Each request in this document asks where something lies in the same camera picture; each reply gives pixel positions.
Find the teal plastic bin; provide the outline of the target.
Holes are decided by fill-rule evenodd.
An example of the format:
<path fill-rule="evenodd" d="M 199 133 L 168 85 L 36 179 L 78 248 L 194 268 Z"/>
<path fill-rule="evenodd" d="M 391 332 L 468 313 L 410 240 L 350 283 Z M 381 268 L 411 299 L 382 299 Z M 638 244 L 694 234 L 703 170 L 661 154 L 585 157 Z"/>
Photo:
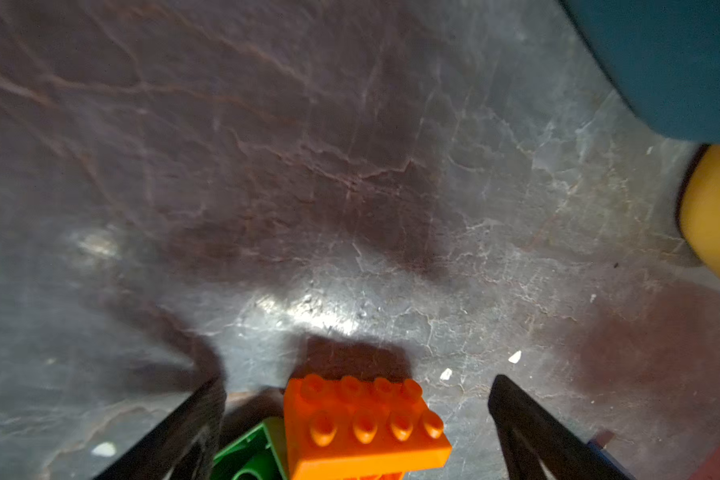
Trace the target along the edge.
<path fill-rule="evenodd" d="M 665 137 L 720 144 L 720 0 L 563 7 L 638 118 Z"/>

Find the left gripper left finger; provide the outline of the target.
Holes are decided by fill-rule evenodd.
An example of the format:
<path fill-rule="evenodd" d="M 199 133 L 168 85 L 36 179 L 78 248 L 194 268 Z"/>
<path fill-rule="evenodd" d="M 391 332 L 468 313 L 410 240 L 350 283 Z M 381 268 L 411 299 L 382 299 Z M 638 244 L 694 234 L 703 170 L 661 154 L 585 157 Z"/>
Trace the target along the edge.
<path fill-rule="evenodd" d="M 221 378 L 205 382 L 96 480 L 208 479 L 225 401 Z"/>

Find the orange lego diagonal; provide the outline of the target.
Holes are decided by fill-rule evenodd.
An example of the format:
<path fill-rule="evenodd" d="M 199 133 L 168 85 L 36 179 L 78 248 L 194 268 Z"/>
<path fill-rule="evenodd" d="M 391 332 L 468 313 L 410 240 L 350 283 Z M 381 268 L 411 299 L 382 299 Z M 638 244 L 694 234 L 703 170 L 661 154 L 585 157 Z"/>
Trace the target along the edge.
<path fill-rule="evenodd" d="M 292 479 L 400 479 L 444 467 L 452 452 L 412 379 L 292 378 L 284 422 Z"/>

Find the yellow plastic bin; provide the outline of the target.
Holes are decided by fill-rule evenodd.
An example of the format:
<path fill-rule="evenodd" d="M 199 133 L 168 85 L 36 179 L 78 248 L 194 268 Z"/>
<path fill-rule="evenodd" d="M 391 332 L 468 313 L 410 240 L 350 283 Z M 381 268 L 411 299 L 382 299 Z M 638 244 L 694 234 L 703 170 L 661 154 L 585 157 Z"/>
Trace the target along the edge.
<path fill-rule="evenodd" d="M 680 230 L 720 278 L 720 145 L 707 147 L 690 175 L 679 208 Z"/>

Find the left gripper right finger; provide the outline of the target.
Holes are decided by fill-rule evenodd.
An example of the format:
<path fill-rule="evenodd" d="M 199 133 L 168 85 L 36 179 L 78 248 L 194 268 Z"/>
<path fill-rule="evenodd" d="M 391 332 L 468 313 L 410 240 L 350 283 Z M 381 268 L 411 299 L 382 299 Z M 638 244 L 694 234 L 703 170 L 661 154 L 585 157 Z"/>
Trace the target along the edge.
<path fill-rule="evenodd" d="M 629 479 L 602 449 L 582 442 L 509 377 L 487 402 L 510 479 Z"/>

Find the green lego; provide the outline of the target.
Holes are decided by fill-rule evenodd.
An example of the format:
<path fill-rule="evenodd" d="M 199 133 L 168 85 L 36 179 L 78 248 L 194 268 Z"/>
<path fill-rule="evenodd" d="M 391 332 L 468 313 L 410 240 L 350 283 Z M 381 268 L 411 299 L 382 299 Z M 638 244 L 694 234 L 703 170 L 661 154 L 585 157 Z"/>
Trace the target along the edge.
<path fill-rule="evenodd" d="M 211 480 L 288 480 L 284 420 L 269 417 L 215 455 Z"/>

